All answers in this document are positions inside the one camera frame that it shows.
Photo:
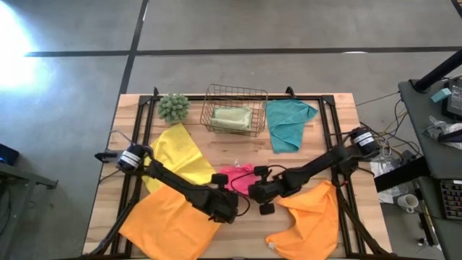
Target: black desk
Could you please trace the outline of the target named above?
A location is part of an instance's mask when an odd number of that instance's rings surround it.
[[[435,104],[430,99],[442,86],[443,83],[438,82],[431,86],[427,94],[420,94],[409,82],[398,84],[401,99],[406,105],[431,175],[437,179],[462,179],[462,150],[438,143],[422,134],[422,130],[430,124],[429,116],[451,122],[451,119],[441,114],[441,103]]]
[[[409,82],[401,82],[398,85],[424,158],[411,165],[413,168],[399,168],[401,170],[397,172],[398,174],[390,175],[385,180],[386,184],[382,183],[381,186],[385,188],[393,181],[399,184],[418,178],[420,192],[431,215],[445,258],[451,260],[460,259],[462,256],[462,221],[444,219],[438,179],[462,179],[462,150],[438,143],[422,134],[422,129],[430,124],[429,116],[447,122],[451,120],[441,114],[440,103],[435,104],[430,100],[442,85],[442,82],[434,84],[427,94],[416,92]]]

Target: gray floor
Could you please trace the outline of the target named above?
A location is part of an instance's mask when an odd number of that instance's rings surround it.
[[[59,179],[57,190],[36,192],[13,259],[80,254],[101,169],[93,155],[107,144],[126,57],[20,58],[8,50],[128,50],[140,5],[0,1],[0,20],[18,25],[5,31],[0,25],[0,33],[12,39],[0,42],[8,61],[0,64],[0,143],[22,153],[21,167]],[[139,49],[457,46],[461,22],[449,0],[159,0],[149,3]],[[286,86],[353,92],[361,103],[397,91],[398,82],[421,77],[450,54],[137,57],[128,93],[152,92],[154,86],[204,92],[214,82],[269,92]],[[359,118],[383,130],[398,99],[362,105]],[[407,119],[398,135],[416,141]],[[409,219],[415,216],[393,207],[383,212],[393,251],[424,257],[415,246],[421,230]]]

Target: white mug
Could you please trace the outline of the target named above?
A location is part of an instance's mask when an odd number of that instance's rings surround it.
[[[406,194],[398,198],[398,205],[403,207],[408,213],[414,213],[414,208],[419,206],[419,200],[412,194]]]

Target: gold wire basket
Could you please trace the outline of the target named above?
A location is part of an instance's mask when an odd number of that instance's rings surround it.
[[[257,137],[265,129],[267,101],[268,93],[265,90],[211,84],[205,94],[201,124],[207,130],[217,133],[242,134]],[[218,127],[211,124],[217,108],[243,107],[249,107],[251,110],[248,130]]]

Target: succulent plant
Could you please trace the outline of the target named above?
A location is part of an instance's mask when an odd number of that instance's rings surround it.
[[[157,111],[161,119],[169,124],[176,124],[188,116],[191,103],[182,94],[168,94],[160,99]]]

